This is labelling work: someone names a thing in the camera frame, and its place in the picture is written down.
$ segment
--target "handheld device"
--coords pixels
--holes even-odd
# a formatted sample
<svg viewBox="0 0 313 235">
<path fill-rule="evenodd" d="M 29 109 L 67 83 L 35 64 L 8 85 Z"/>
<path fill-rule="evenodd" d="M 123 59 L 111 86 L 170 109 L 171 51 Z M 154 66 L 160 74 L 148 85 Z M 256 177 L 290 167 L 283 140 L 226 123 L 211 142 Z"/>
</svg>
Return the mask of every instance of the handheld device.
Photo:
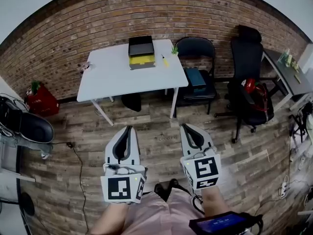
<svg viewBox="0 0 313 235">
<path fill-rule="evenodd" d="M 255 224 L 259 226 L 259 235 L 263 229 L 262 215 L 254 217 L 233 211 L 189 221 L 189 227 L 197 235 L 241 235 Z"/>
</svg>

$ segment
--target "green plant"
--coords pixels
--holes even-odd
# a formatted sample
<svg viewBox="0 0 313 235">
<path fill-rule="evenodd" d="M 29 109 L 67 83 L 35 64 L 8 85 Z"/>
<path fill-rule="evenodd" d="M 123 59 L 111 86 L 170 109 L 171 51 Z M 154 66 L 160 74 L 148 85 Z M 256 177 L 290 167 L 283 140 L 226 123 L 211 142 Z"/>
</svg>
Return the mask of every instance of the green plant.
<svg viewBox="0 0 313 235">
<path fill-rule="evenodd" d="M 40 82 L 39 81 L 32 81 L 31 82 L 31 91 L 33 95 L 37 94 L 38 89 L 40 88 Z"/>
<path fill-rule="evenodd" d="M 172 54 L 178 54 L 178 47 L 177 46 L 173 46 L 172 47 Z"/>
</svg>

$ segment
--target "chair headrest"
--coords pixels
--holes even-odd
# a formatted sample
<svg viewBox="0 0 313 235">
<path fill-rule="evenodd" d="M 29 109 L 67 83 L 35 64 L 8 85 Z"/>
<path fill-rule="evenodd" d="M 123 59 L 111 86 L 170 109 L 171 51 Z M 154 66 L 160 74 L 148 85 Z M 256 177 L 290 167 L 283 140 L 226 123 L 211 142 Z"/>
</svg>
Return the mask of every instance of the chair headrest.
<svg viewBox="0 0 313 235">
<path fill-rule="evenodd" d="M 260 43 L 262 41 L 261 34 L 258 30 L 244 25 L 238 25 L 239 38 L 247 42 Z"/>
</svg>

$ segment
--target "wooden floor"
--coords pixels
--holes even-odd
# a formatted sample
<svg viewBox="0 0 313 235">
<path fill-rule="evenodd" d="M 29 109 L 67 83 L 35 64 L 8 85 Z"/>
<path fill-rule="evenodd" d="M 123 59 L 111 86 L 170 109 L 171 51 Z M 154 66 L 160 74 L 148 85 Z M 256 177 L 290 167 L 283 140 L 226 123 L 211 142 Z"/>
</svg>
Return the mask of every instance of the wooden floor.
<svg viewBox="0 0 313 235">
<path fill-rule="evenodd" d="M 214 118 L 216 112 L 224 112 L 226 86 L 216 85 L 219 99 L 212 103 L 211 114 L 206 106 L 178 108 L 177 119 L 169 119 L 171 98 L 164 92 L 142 95 L 139 113 L 125 108 L 120 99 L 111 103 L 104 99 L 101 105 L 114 121 L 111 127 L 99 117 L 91 103 L 66 103 L 58 115 L 48 118 L 55 130 L 54 142 L 75 143 L 75 149 L 83 161 L 82 183 L 87 197 L 85 206 L 89 227 L 105 208 L 100 176 L 103 175 L 104 149 L 113 135 L 125 125 L 137 130 L 141 151 L 141 164 L 148 170 L 146 190 L 155 183 L 172 178 L 181 179 L 187 185 L 179 159 L 182 156 L 179 125 L 190 123 L 205 129 L 212 137 L 222 157 L 223 177 L 221 191 L 227 203 L 237 212 L 264 214 L 262 234 L 284 234 L 285 227 L 295 221 L 296 211 L 301 210 L 308 190 L 306 183 L 293 182 L 284 200 L 278 200 L 278 189 L 289 168 L 289 120 L 290 114 L 282 108 L 268 124 L 259 126 L 252 134 L 243 126 L 241 139 L 232 144 L 236 128 L 234 117 Z M 279 100 L 273 98 L 273 104 Z M 22 182 L 22 189 L 30 194 L 36 215 L 51 235 L 80 235 L 86 232 L 82 213 L 83 194 L 79 186 L 80 162 L 74 152 L 64 144 L 54 146 L 53 154 L 43 161 L 37 151 L 24 152 L 22 172 L 36 178 L 36 183 Z M 306 162 L 302 171 L 297 163 L 291 165 L 291 181 L 312 182 L 313 166 Z M 38 219 L 27 218 L 34 235 L 43 235 Z"/>
</svg>

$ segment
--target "brick wall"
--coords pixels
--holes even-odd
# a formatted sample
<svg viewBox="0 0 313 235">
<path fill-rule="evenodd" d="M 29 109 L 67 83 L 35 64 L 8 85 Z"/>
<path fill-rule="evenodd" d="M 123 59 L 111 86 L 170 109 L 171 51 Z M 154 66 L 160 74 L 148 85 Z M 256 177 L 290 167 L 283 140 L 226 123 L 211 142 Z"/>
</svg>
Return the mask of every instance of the brick wall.
<svg viewBox="0 0 313 235">
<path fill-rule="evenodd" d="M 20 95 L 32 80 L 58 98 L 77 95 L 90 51 L 152 35 L 175 43 L 185 36 L 210 39 L 216 77 L 230 77 L 230 39 L 238 24 L 258 29 L 266 48 L 286 47 L 297 58 L 308 38 L 261 0 L 54 0 L 26 19 L 0 46 L 0 75 Z M 184 60 L 205 69 L 207 60 Z"/>
</svg>

